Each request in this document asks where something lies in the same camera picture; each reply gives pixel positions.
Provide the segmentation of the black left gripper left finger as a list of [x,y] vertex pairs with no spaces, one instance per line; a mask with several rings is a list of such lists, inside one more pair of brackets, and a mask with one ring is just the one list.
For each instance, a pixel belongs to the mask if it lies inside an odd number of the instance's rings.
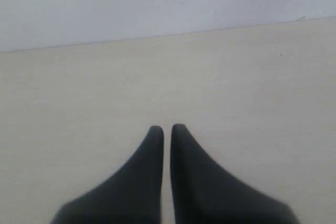
[[163,130],[152,126],[115,174],[64,204],[52,223],[161,223],[163,154]]

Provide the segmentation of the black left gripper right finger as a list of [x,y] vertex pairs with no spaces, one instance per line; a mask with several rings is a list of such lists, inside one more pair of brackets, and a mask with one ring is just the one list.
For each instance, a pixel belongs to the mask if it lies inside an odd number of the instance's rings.
[[184,124],[172,127],[170,156],[176,223],[299,223],[289,206],[217,164]]

